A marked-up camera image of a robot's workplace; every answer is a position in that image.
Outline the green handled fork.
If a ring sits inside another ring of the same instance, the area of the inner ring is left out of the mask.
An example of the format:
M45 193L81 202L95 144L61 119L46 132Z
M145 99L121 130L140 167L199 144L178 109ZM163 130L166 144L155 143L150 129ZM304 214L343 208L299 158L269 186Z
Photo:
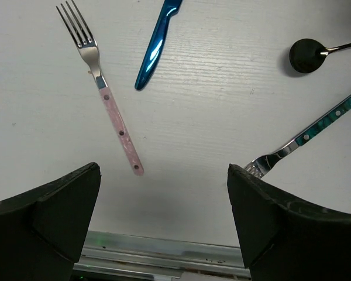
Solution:
M272 170L281 159L290 155L299 147L304 146L349 110L351 110L351 94L306 127L298 135L294 136L286 145L272 153L256 158L248 163L244 169L253 176L261 179Z

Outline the black spoon upper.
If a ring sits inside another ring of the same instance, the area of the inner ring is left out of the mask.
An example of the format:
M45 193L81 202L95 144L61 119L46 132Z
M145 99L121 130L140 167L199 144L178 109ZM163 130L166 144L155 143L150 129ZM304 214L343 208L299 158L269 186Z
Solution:
M300 39L291 46L289 61L291 67L298 73L309 74L319 69L331 53L349 48L351 48L351 43L337 47L325 47L314 39Z

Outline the pink handled fork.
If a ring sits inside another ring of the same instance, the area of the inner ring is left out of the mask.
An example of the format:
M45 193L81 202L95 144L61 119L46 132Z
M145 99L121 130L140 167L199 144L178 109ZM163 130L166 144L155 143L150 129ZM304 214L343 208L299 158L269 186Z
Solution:
M131 140L119 108L109 88L100 65L100 52L97 41L74 1L64 1L56 7L65 27L83 61L90 68L109 119L121 142L128 162L137 176L144 175L144 168Z

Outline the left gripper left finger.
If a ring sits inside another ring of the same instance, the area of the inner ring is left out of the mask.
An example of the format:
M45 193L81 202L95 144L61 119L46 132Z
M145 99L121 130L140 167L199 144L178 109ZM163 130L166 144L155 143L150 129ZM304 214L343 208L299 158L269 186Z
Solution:
M96 163L0 201L0 280L69 280L101 184Z

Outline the blue knife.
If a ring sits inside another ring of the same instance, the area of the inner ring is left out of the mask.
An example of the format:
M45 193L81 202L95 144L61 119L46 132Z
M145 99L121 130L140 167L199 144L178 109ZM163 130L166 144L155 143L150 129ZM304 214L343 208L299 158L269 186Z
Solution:
M152 36L135 81L135 89L137 91L144 89L147 83L150 81L161 58L170 19L178 12L182 2L182 0L165 0L163 2L159 17L153 29Z

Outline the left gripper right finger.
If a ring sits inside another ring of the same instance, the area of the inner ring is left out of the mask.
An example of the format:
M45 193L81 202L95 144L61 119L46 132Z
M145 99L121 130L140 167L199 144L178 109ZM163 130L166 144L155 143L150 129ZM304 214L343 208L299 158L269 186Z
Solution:
M227 188L253 280L351 280L351 214L310 203L238 165Z

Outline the aluminium table frame rail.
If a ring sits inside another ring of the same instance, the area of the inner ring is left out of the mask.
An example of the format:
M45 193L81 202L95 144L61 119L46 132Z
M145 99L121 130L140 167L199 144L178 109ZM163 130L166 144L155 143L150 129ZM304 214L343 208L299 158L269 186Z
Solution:
M83 276L180 280L184 273L223 280L250 280L240 248L88 232L74 271Z

